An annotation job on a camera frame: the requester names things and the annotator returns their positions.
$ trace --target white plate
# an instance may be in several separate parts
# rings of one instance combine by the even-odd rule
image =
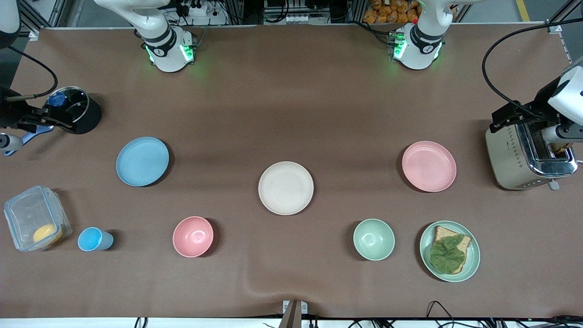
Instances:
[[[308,206],[313,195],[312,176],[298,163],[275,163],[263,172],[259,180],[259,198],[275,214],[299,213]]]

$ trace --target black pot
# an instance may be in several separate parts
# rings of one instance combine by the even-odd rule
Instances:
[[[63,130],[73,134],[84,134],[93,130],[101,120],[101,107],[91,99],[87,93],[76,86],[66,86],[56,90],[53,94],[62,92],[65,95],[65,102],[58,108],[73,115],[75,129],[63,128]]]

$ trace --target pink plate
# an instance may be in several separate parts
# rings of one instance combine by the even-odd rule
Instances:
[[[443,191],[455,180],[455,159],[442,145],[431,141],[415,142],[403,154],[403,172],[423,191]]]
[[[213,227],[205,218],[186,218],[176,226],[172,243],[176,252],[182,256],[203,255],[213,243]]]

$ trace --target green plate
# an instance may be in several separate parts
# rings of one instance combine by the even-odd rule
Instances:
[[[366,219],[354,229],[353,242],[365,259],[384,260],[395,248],[395,234],[391,227],[379,219]]]
[[[470,236],[472,241],[468,247],[468,253],[466,255],[466,263],[463,265],[462,271],[458,274],[442,274],[439,273],[433,265],[429,262],[431,256],[431,245],[433,244],[433,239],[435,238],[435,231],[437,226],[442,226],[451,231],[462,233],[466,236]],[[421,259],[425,266],[434,274],[437,278],[445,280],[448,282],[462,282],[470,279],[474,273],[476,273],[478,266],[480,266],[480,247],[477,245],[476,237],[467,230],[463,225],[454,221],[438,221],[432,223],[425,229],[421,235],[421,241],[419,242],[419,252],[421,253]]]

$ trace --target green lettuce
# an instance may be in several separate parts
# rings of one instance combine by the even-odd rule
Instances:
[[[460,233],[457,236],[445,237],[433,243],[429,262],[435,270],[443,274],[452,274],[462,265],[466,256],[458,249],[458,245],[462,242],[463,237],[464,235]]]

